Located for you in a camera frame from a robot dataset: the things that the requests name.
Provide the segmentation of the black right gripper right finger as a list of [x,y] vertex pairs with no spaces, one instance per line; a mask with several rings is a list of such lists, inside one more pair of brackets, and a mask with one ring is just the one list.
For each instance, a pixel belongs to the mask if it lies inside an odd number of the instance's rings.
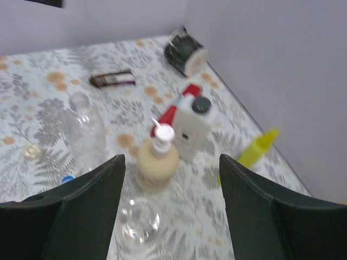
[[346,205],[292,191],[226,154],[219,173],[235,259],[346,259]]

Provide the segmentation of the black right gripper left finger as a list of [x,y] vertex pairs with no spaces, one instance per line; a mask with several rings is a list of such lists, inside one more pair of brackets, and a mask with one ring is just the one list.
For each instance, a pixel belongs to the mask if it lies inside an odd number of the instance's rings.
[[106,259],[125,157],[21,202],[1,203],[1,259]]

